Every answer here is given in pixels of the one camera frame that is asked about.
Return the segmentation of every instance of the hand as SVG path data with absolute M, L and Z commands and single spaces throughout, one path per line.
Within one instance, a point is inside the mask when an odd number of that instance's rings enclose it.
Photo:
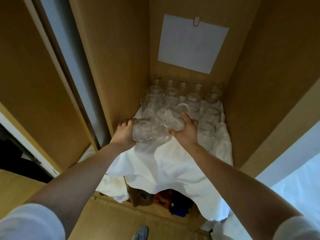
M 132 120 L 124 120 L 118 123 L 118 128 L 110 141 L 110 144 L 119 146 L 122 152 L 133 148 L 136 144 L 132 136 L 132 122 Z
M 186 126 L 181 131 L 176 131 L 174 129 L 168 129 L 168 133 L 173 135 L 177 141 L 182 145 L 182 147 L 187 151 L 190 145 L 198 144 L 198 124 L 199 121 L 192 120 L 186 114 L 182 114 L 182 118 L 186 122 Z

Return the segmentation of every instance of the person's right arm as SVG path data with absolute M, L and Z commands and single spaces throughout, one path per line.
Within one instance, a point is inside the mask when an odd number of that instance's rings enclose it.
M 273 190 L 235 167 L 221 161 L 198 144 L 198 121 L 183 114 L 186 127 L 169 129 L 214 185 L 253 239 L 272 239 L 281 223 L 301 216 Z

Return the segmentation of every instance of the shoe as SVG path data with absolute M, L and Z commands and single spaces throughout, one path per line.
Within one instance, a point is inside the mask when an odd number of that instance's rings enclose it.
M 134 234 L 132 240 L 146 240 L 148 237 L 149 229 L 146 226 L 142 226 L 138 229 L 136 234 Z

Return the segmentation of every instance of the person's left hand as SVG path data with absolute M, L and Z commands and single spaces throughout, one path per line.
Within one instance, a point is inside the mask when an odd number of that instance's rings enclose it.
M 132 120 L 124 120 L 118 123 L 118 128 L 110 141 L 110 144 L 118 145 L 123 152 L 133 148 L 136 144 L 132 136 L 132 122 Z

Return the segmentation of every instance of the shirt sleeve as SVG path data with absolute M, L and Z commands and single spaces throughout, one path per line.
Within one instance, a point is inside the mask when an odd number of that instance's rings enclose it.
M 275 231 L 273 240 L 320 240 L 320 229 L 304 216 L 295 216 L 283 222 Z
M 1 240 L 65 240 L 64 227 L 56 214 L 40 204 L 24 204 L 0 221 Z

